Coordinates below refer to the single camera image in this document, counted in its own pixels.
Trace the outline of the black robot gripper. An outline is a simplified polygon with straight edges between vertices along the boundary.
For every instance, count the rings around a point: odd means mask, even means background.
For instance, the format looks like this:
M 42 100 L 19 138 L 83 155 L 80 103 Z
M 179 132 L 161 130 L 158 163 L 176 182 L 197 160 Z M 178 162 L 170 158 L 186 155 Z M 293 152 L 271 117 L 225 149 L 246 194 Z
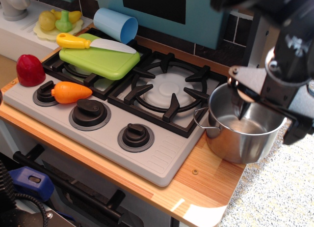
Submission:
M 284 82 L 267 68 L 232 66 L 229 75 L 238 82 L 238 89 L 232 89 L 231 102 L 239 120 L 244 117 L 253 99 L 291 121 L 283 136 L 283 144 L 292 145 L 306 135 L 314 134 L 314 96 L 307 82 Z

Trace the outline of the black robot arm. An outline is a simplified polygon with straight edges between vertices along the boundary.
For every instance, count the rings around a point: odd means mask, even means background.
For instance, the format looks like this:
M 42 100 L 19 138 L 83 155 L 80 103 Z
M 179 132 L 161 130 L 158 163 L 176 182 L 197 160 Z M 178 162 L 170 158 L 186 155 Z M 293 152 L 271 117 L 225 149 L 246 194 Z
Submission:
M 216 11 L 247 9 L 261 15 L 280 33 L 265 67 L 229 69 L 234 111 L 242 118 L 251 102 L 291 120 L 284 135 L 290 145 L 314 132 L 314 0 L 210 0 Z

